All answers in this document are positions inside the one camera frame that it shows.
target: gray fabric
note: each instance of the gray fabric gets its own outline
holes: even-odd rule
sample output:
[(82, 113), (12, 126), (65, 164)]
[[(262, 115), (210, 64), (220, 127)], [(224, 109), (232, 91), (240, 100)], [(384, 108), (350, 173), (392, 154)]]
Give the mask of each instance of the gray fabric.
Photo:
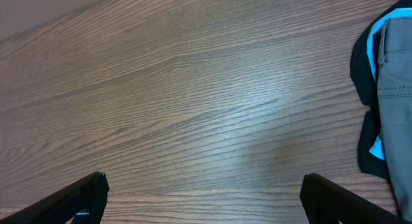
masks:
[(388, 20), (379, 50), (385, 158), (402, 217), (412, 221), (412, 17)]

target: blue lining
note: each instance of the blue lining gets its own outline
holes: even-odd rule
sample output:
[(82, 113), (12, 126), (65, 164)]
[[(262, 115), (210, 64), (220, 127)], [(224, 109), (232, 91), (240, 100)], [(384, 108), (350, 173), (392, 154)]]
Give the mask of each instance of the blue lining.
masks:
[[(375, 61), (373, 58), (373, 35), (375, 35), (377, 32), (380, 31), (380, 29), (385, 25), (385, 22), (388, 19), (391, 18), (396, 18), (396, 17), (412, 17), (412, 8), (397, 8), (394, 9), (394, 11), (386, 14), (384, 17), (380, 18), (371, 28), (371, 32), (369, 33), (368, 40), (366, 41), (366, 54), (368, 55), (368, 60), (369, 60), (369, 65), (371, 66), (371, 72), (373, 79), (375, 79), (376, 82), (376, 66), (375, 66)], [(380, 133), (376, 137), (376, 141), (373, 144), (373, 146), (369, 149), (369, 152), (376, 156), (377, 158), (380, 158), (382, 160), (385, 160), (384, 156), (384, 148), (382, 145), (382, 133)]]

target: wood grain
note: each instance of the wood grain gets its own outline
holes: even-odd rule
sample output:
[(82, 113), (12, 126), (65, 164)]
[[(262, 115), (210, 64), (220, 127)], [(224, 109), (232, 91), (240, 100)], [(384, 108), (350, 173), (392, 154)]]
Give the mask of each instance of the wood grain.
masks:
[(107, 0), (0, 42), (0, 217), (92, 171), (104, 223), (307, 223), (361, 174), (351, 47), (396, 0)]

